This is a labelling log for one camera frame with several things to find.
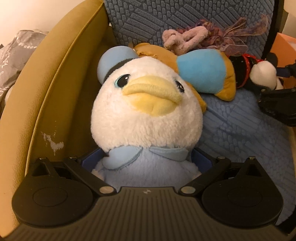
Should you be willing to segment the black and white panda plush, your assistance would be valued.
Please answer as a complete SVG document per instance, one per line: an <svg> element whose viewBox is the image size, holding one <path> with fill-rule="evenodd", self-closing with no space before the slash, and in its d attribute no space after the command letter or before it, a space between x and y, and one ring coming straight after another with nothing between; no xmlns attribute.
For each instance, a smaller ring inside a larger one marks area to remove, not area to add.
<svg viewBox="0 0 296 241"><path fill-rule="evenodd" d="M283 85L277 76L278 58L276 54L268 53L264 60L250 54L230 56L229 59L235 71L236 88L283 89Z"/></svg>

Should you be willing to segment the purple ribbon flower bouquet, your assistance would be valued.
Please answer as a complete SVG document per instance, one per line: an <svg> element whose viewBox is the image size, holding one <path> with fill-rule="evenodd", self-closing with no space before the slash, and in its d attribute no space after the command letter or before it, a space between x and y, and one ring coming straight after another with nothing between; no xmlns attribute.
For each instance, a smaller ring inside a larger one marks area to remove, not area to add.
<svg viewBox="0 0 296 241"><path fill-rule="evenodd" d="M211 21L201 19L192 27L178 29L181 34L189 31L191 35L176 49L176 55L196 49L215 49L228 56L245 54L248 50L247 38L265 33L269 19L268 16L261 15L260 20L251 27L247 27L246 22L247 18L241 17L233 25L222 29Z"/></svg>

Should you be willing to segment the white duck plush blue outfit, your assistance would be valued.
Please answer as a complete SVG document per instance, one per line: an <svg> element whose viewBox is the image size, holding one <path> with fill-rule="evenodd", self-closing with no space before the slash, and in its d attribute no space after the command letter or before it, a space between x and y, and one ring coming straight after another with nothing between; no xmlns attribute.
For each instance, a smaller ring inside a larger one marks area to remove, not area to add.
<svg viewBox="0 0 296 241"><path fill-rule="evenodd" d="M99 60L101 88L91 112L91 134L106 153L92 173L122 187L179 189L200 175L191 161L203 112L191 87L153 57L116 46Z"/></svg>

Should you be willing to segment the pink plush bunny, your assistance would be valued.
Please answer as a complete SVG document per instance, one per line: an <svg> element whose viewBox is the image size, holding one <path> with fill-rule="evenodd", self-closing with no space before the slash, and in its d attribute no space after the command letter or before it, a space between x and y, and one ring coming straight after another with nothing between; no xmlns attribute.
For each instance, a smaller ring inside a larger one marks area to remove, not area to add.
<svg viewBox="0 0 296 241"><path fill-rule="evenodd" d="M183 33L173 29L165 30L162 34L163 46L180 56L196 48L208 34L209 31L204 26L197 26Z"/></svg>

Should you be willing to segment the blue textured seat cushion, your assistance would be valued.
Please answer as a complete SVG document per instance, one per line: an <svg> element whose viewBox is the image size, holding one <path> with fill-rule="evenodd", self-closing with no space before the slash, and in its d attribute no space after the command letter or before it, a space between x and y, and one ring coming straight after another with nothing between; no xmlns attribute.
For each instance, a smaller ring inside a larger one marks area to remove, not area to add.
<svg viewBox="0 0 296 241"><path fill-rule="evenodd" d="M240 17L252 26L261 15L272 16L274 1L106 1L107 15L115 39L161 45L168 28L185 28L207 19L225 28ZM226 156L243 162L256 156L283 197L278 223L295 208L295 168L290 146L290 129L262 113L251 91L239 89L226 102L204 94L208 109L198 147L211 156Z"/></svg>

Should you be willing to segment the pink cardboard box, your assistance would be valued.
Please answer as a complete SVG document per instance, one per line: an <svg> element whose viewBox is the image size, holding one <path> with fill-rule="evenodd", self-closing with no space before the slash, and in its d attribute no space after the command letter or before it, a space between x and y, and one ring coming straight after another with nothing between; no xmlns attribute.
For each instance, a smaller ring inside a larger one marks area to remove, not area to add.
<svg viewBox="0 0 296 241"><path fill-rule="evenodd" d="M279 68L295 64L295 38L278 33L270 51L272 90L295 87L295 77L280 77Z"/></svg>

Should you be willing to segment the brown and blue plush toy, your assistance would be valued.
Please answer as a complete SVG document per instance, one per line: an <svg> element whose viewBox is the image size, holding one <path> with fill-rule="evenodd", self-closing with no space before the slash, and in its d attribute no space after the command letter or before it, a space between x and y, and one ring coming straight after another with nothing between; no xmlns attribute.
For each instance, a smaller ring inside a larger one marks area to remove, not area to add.
<svg viewBox="0 0 296 241"><path fill-rule="evenodd" d="M213 94L223 101L235 98L234 67L227 55L219 50L201 49L177 56L163 47L149 43L140 43L134 50L139 57L153 57L178 73L193 91L203 112L207 104L200 93Z"/></svg>

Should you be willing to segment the grey patterned bedding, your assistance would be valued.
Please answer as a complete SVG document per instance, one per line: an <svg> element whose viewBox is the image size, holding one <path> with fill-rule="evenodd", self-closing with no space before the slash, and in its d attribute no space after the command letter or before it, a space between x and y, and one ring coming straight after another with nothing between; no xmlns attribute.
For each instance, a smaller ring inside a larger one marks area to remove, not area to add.
<svg viewBox="0 0 296 241"><path fill-rule="evenodd" d="M9 44L1 48L1 112L18 76L46 35L40 31L21 30Z"/></svg>

